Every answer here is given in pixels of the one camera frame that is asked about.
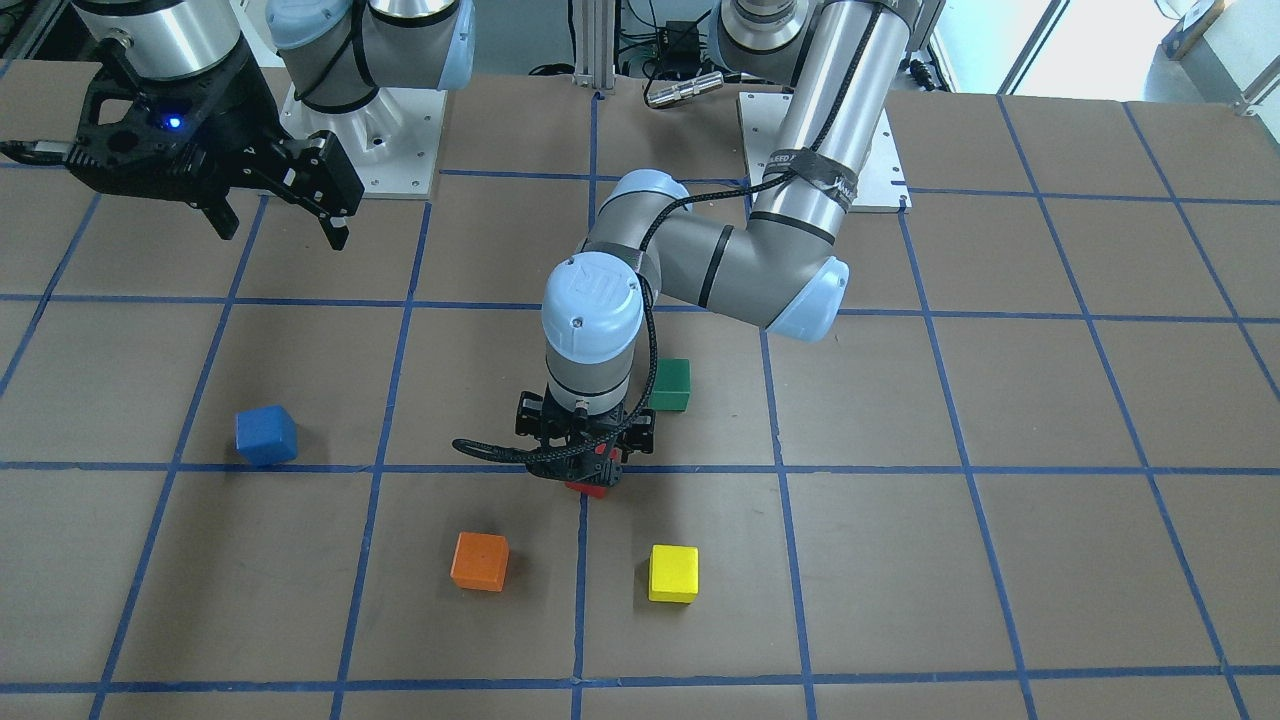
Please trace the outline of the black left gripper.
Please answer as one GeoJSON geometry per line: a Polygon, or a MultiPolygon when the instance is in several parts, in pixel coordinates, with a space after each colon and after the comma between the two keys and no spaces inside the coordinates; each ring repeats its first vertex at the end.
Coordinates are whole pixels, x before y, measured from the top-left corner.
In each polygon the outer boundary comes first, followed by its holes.
{"type": "Polygon", "coordinates": [[[649,407],[630,414],[618,404],[591,415],[581,407],[563,407],[550,395],[525,391],[518,398],[515,430],[532,437],[539,446],[530,451],[532,459],[518,462],[535,477],[561,482],[608,468],[617,486],[631,454],[654,450],[655,423],[649,407]]]}

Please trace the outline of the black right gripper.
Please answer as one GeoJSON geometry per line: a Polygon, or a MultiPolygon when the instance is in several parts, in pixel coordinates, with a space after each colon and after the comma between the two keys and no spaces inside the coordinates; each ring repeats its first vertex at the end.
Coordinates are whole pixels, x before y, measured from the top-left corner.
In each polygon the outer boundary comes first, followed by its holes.
{"type": "Polygon", "coordinates": [[[270,190],[312,214],[330,247],[349,238],[347,220],[364,183],[334,133],[292,138],[247,45],[183,79],[146,79],[122,45],[99,45],[102,67],[84,95],[65,168],[101,193],[189,204],[219,238],[241,219],[232,187],[270,190]]]}

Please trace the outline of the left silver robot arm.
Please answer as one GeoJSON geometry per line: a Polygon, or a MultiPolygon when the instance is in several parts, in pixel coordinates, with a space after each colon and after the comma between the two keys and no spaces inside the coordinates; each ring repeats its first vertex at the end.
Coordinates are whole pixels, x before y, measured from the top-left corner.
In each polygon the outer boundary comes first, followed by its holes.
{"type": "Polygon", "coordinates": [[[815,342],[849,282],[835,254],[861,191],[881,113],[919,18],[915,1],[722,1],[721,64],[792,90],[741,227],[695,213],[736,191],[690,193],[660,170],[614,187],[573,255],[549,274],[540,320],[547,387],[520,396],[529,450],[456,439],[460,452],[536,477],[611,487],[649,454],[660,296],[815,342]]]}

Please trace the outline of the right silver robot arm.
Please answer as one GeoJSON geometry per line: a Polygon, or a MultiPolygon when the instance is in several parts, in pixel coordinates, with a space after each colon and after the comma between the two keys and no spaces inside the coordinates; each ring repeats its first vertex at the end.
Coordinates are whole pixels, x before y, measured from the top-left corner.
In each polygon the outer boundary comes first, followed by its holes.
{"type": "Polygon", "coordinates": [[[224,240],[233,188],[264,190],[317,218],[342,250],[364,197],[355,160],[392,132],[340,133],[392,88],[457,90],[474,61],[470,1],[270,1],[268,28],[319,114],[287,129],[229,1],[77,1],[100,70],[69,145],[47,158],[101,193],[183,202],[224,240]]]}

